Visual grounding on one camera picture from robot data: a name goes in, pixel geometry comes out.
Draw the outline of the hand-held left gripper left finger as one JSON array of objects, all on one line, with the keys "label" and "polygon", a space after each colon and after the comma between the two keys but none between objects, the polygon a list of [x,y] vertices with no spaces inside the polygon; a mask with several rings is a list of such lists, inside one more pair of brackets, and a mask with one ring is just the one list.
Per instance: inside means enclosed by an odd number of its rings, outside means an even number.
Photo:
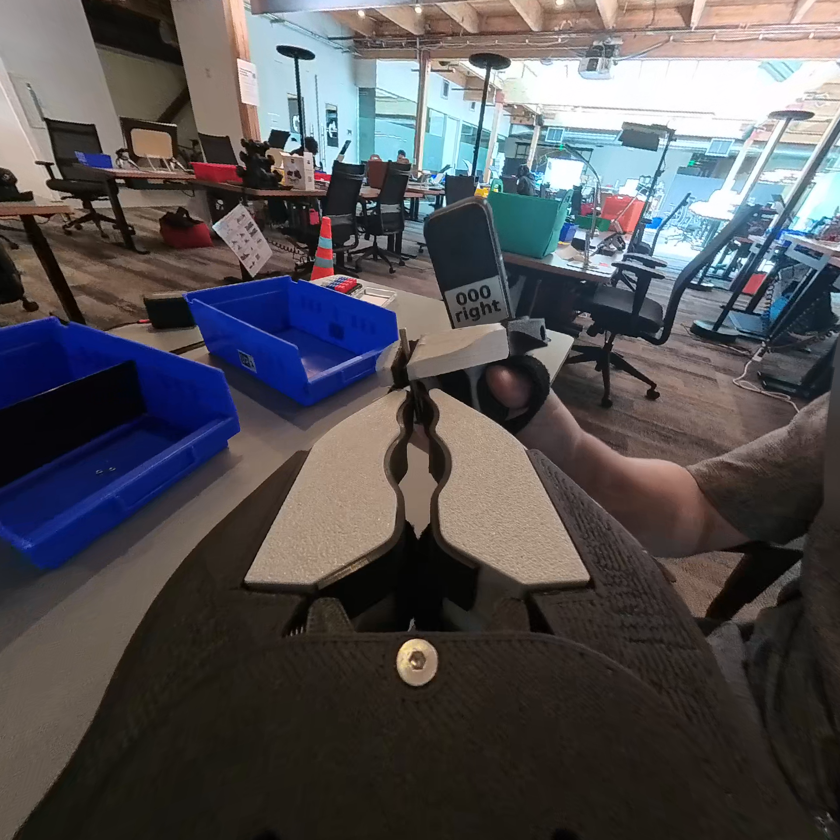
[{"label": "hand-held left gripper left finger", "polygon": [[389,392],[310,449],[255,554],[245,584],[317,592],[382,557],[405,524],[413,398]]}]

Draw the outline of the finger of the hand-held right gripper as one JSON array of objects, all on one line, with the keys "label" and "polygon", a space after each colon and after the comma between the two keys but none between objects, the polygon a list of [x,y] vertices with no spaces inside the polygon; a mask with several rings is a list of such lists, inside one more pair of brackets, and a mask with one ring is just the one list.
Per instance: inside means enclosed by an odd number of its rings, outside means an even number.
[{"label": "finger of the hand-held right gripper", "polygon": [[375,363],[375,376],[381,386],[389,390],[400,390],[409,386],[406,366],[410,353],[410,345],[401,339],[383,349]]},{"label": "finger of the hand-held right gripper", "polygon": [[409,382],[482,367],[509,356],[505,327],[467,327],[422,336],[405,366]]}]

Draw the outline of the blue plastic bin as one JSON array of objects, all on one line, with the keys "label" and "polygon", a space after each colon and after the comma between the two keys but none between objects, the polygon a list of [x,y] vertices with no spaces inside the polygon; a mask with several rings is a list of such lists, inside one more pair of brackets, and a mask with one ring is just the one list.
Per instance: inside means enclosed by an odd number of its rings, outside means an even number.
[{"label": "blue plastic bin", "polygon": [[209,353],[312,406],[375,372],[396,313],[288,276],[185,294]]}]

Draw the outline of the blue bin with black divider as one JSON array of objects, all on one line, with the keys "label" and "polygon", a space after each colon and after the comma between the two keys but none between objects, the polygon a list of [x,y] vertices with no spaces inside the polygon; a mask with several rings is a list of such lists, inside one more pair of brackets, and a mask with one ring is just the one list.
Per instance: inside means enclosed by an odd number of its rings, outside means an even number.
[{"label": "blue bin with black divider", "polygon": [[137,365],[145,414],[2,487],[2,550],[55,569],[239,432],[221,371],[57,318],[2,328],[1,407],[125,361]]}]

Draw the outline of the person's right forearm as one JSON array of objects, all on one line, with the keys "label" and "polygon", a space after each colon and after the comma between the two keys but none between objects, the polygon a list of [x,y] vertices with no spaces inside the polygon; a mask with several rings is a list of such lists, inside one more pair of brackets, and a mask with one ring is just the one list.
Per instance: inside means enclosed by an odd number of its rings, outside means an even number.
[{"label": "person's right forearm", "polygon": [[685,558],[748,541],[677,464],[620,455],[580,429],[552,460],[656,557]]}]

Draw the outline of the orange traffic cone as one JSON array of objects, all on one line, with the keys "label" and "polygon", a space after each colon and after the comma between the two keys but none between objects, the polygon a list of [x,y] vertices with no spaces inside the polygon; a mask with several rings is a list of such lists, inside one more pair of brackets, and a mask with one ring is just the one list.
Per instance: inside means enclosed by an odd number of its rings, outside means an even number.
[{"label": "orange traffic cone", "polygon": [[333,277],[334,254],[333,254],[333,231],[332,219],[324,215],[321,220],[316,253],[311,268],[310,282]]}]

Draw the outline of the gooseneck lamp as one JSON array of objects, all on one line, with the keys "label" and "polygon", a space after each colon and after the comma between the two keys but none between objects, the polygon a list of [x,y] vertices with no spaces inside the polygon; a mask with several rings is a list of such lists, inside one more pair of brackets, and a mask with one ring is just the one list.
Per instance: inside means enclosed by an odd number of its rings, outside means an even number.
[{"label": "gooseneck lamp", "polygon": [[583,252],[583,271],[588,271],[590,267],[590,261],[592,256],[592,240],[595,236],[596,229],[597,229],[597,220],[599,218],[599,208],[601,203],[601,194],[602,194],[602,182],[597,174],[596,170],[592,166],[592,164],[587,160],[587,158],[583,155],[583,153],[578,150],[576,147],[568,143],[563,144],[563,150],[568,152],[568,154],[572,155],[575,159],[580,161],[586,172],[589,172],[592,177],[595,179],[595,186],[594,186],[594,193],[593,193],[593,201],[592,201],[592,210],[590,214],[590,228],[585,234],[584,238],[584,252]]}]

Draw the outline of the red crate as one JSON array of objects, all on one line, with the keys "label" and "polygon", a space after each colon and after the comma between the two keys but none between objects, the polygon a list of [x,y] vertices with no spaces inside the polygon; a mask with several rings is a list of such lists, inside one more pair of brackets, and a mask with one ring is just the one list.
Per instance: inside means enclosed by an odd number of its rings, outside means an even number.
[{"label": "red crate", "polygon": [[602,198],[598,217],[605,219],[615,230],[630,235],[642,216],[646,198],[629,194],[607,194]]}]

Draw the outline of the long wooden desk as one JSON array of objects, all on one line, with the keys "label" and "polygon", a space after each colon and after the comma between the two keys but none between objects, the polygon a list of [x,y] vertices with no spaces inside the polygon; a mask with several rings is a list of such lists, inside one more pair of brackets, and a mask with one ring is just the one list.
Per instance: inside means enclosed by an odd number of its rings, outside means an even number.
[{"label": "long wooden desk", "polygon": [[[384,161],[373,161],[370,162],[368,165],[370,169],[380,170],[381,178],[379,185],[365,185],[365,176],[369,175],[370,172],[364,172],[364,181],[361,188],[360,201],[356,208],[357,217],[361,215],[363,205],[367,205],[368,209],[372,208],[373,202],[375,201],[375,198],[377,197],[377,194],[379,192],[379,188],[382,186],[382,179],[385,173],[386,163],[387,162]],[[250,202],[256,199],[270,200],[274,203],[278,201],[299,202],[301,200],[318,200],[317,220],[312,221],[308,217],[306,219],[298,219],[297,217],[292,216],[291,222],[289,223],[289,231],[293,234],[295,238],[298,239],[300,244],[308,247],[311,253],[314,252],[314,249],[317,247],[317,243],[319,240],[319,230],[322,220],[321,200],[326,196],[326,192],[330,182],[329,178],[329,181],[327,182],[327,185],[324,189],[321,189],[318,185],[315,185],[315,189],[313,191],[292,190],[285,187],[282,184],[280,184],[280,189],[278,190],[264,191],[248,189],[243,187],[242,185],[197,182],[193,173],[184,172],[180,170],[173,171],[172,173],[145,172],[140,171],[134,167],[132,169],[111,168],[110,170],[104,170],[104,172],[109,175],[114,175],[116,179],[121,179],[124,181],[144,180],[165,183],[173,182],[175,184],[189,185],[190,187],[199,186],[202,189],[204,189],[207,193],[229,193],[232,195],[236,195],[235,200],[241,203]],[[407,197],[415,199],[421,196],[430,196],[433,193],[433,190],[423,185],[420,185],[418,183],[412,183],[412,180],[409,176],[405,199]]]}]

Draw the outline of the black light panel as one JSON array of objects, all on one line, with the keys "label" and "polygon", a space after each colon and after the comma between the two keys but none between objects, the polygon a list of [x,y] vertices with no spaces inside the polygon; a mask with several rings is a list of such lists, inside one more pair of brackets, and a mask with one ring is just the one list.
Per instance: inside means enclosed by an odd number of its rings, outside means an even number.
[{"label": "black light panel", "polygon": [[629,149],[657,152],[661,143],[669,146],[675,135],[673,129],[664,125],[624,122],[617,142]]}]

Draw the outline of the black lumpy figure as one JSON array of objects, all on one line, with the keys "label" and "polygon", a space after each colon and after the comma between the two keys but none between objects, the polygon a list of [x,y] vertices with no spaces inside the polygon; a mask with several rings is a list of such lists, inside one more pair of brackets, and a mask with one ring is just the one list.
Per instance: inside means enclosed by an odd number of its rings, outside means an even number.
[{"label": "black lumpy figure", "polygon": [[243,187],[254,190],[280,189],[280,176],[274,172],[274,159],[269,154],[269,143],[251,139],[240,141],[239,159],[242,164],[236,173]]}]

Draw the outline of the ceiling projector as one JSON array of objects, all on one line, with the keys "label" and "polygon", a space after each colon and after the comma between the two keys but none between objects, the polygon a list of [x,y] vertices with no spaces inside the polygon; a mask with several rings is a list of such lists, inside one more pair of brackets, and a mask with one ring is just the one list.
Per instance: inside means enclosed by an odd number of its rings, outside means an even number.
[{"label": "ceiling projector", "polygon": [[613,78],[614,69],[621,59],[623,42],[619,38],[596,40],[587,47],[578,64],[579,76],[588,81],[605,81]]}]

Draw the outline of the red object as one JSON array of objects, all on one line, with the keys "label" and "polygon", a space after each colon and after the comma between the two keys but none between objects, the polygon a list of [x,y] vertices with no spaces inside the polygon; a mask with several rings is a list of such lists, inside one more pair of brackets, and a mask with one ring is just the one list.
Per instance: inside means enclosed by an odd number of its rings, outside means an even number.
[{"label": "red object", "polygon": [[163,242],[174,249],[204,249],[214,244],[206,224],[190,215],[184,206],[164,213],[159,229]]}]

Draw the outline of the person's grey shirt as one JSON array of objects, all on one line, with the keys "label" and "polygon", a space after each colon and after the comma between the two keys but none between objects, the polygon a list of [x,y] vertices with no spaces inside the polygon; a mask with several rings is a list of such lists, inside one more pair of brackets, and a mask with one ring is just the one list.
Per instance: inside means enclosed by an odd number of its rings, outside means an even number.
[{"label": "person's grey shirt", "polygon": [[804,539],[800,576],[749,637],[727,622],[708,642],[796,798],[838,838],[839,516],[823,492],[828,404],[823,395],[786,426],[688,470],[748,540]]}]

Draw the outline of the black panel with beige board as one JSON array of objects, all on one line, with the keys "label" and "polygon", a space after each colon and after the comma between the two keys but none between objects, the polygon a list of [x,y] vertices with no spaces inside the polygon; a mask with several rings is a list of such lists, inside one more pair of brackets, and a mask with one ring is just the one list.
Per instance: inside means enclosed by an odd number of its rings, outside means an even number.
[{"label": "black panel with beige board", "polygon": [[170,161],[175,171],[178,154],[177,126],[171,122],[120,117],[120,127],[129,159],[136,155],[155,156]]}]

